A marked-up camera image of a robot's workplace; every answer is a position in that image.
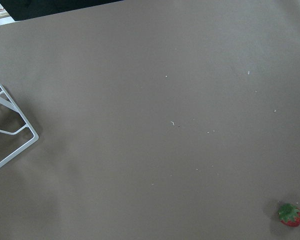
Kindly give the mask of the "red strawberry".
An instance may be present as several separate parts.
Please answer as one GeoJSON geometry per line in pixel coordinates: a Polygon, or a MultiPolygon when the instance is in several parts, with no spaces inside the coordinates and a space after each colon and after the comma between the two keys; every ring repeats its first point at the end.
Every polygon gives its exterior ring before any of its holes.
{"type": "Polygon", "coordinates": [[[300,209],[291,203],[285,203],[278,209],[280,222],[288,227],[298,227],[300,225],[300,209]]]}

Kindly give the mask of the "black tripod case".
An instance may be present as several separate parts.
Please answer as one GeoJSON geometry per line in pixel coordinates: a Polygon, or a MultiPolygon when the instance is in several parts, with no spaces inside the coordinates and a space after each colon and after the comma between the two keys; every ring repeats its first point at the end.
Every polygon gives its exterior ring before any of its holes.
{"type": "Polygon", "coordinates": [[[15,21],[115,3],[117,0],[0,0],[15,21]]]}

